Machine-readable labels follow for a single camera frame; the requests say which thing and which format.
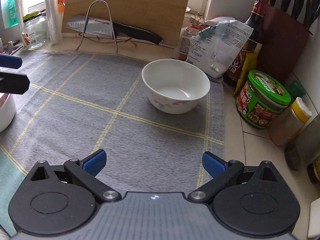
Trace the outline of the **plastic wrap roll left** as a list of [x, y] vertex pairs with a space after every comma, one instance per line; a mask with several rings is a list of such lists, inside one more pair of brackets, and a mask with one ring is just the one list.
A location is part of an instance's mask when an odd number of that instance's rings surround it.
[[18, 19], [18, 26], [21, 32], [23, 29], [23, 16], [28, 12], [28, 10], [24, 6], [24, 0], [15, 0], [15, 8]]

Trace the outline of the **white bowl plain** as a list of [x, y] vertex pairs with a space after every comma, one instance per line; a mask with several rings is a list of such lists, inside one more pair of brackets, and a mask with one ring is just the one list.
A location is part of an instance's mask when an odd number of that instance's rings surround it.
[[13, 95], [1, 93], [0, 132], [3, 132], [12, 122], [16, 113], [16, 104]]

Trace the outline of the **dark soy sauce bottle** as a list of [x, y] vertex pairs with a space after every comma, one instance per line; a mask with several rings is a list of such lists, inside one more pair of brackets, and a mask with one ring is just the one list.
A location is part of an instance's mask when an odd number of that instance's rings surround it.
[[223, 81], [240, 89], [250, 70], [257, 66], [257, 57], [263, 45], [263, 24], [268, 0], [255, 0], [246, 25], [253, 28], [251, 36], [223, 75]]

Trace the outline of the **plastic wrap roll right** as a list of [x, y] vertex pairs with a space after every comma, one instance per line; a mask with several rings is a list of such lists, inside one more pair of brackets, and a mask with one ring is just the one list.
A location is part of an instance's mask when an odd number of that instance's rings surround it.
[[57, 0], [45, 0], [48, 35], [52, 45], [56, 45], [62, 38], [62, 22], [58, 9]]

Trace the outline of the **green lidded sauce jar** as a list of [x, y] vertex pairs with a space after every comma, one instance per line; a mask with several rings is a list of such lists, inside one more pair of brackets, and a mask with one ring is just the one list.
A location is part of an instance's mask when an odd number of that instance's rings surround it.
[[236, 97], [241, 117], [250, 125], [265, 129], [291, 102], [291, 95], [276, 79], [259, 70], [250, 70]]

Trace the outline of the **white bowl floral print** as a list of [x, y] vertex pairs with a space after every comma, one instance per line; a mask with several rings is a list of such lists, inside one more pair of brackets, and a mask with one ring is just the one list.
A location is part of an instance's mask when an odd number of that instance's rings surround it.
[[175, 59], [146, 64], [142, 80], [149, 102], [168, 114], [192, 111], [210, 91], [210, 80], [202, 70]]

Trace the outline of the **grey checked dish mat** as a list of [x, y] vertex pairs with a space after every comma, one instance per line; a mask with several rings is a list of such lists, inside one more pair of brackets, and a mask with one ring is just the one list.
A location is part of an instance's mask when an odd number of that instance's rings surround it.
[[98, 178], [121, 193], [191, 192], [208, 181], [203, 152], [224, 157], [223, 87], [212, 83], [190, 112], [159, 111], [146, 97], [144, 62], [110, 54], [22, 51], [29, 90], [1, 133], [1, 226], [13, 236], [9, 202], [38, 160], [61, 165], [103, 149]]

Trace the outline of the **dark red knife block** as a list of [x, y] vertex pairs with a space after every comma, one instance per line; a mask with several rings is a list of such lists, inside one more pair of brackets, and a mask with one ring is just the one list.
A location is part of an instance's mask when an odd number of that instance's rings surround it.
[[268, 5], [257, 70], [284, 84], [293, 72], [311, 35], [304, 25], [290, 15]]

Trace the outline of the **green detergent bottle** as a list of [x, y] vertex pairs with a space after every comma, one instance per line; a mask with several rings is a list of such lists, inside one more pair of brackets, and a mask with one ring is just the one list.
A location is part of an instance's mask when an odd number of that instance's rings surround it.
[[13, 27], [18, 23], [15, 0], [8, 0], [9, 23]]

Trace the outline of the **yellow capped spice jar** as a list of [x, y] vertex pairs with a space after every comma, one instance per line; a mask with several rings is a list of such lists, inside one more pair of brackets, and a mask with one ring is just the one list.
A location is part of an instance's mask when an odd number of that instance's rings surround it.
[[284, 146], [293, 140], [312, 117], [312, 112], [301, 97], [277, 116], [268, 126], [271, 140], [277, 146]]

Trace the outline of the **white plastic food bag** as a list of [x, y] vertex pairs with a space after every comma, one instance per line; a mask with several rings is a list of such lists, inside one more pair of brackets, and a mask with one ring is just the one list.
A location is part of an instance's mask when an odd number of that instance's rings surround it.
[[253, 33], [238, 20], [220, 21], [190, 39], [187, 62], [200, 68], [211, 79], [220, 79]]

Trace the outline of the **glass jar yellow lid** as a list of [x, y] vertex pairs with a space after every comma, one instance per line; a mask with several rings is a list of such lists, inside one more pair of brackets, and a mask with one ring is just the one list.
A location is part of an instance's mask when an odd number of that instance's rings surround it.
[[21, 35], [28, 50], [40, 48], [45, 44], [47, 39], [46, 19], [38, 10], [23, 16]]

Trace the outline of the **plastic wrap roll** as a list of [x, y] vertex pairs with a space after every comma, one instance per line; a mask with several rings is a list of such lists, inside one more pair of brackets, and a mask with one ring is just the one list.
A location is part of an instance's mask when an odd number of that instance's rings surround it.
[[56, 45], [62, 38], [62, 22], [58, 9], [57, 0], [45, 0], [48, 35], [52, 45]]
[[15, 0], [15, 8], [18, 19], [18, 26], [21, 32], [23, 29], [23, 16], [28, 12], [28, 10], [24, 6], [24, 0]]

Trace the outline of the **sink soap dispenser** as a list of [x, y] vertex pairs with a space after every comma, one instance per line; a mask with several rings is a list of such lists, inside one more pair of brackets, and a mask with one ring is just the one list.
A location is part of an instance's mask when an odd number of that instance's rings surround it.
[[12, 42], [12, 41], [9, 41], [9, 42], [7, 43], [7, 52], [8, 52], [8, 54], [10, 55], [10, 54], [12, 53], [12, 51], [13, 51], [13, 42]]

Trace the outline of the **bamboo cutting board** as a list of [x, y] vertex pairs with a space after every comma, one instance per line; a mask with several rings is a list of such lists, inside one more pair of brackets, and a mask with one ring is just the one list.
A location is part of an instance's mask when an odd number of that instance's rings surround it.
[[71, 32], [66, 27], [71, 17], [89, 15], [152, 31], [163, 39], [163, 44], [174, 47], [187, 3], [188, 0], [67, 0], [62, 32]]

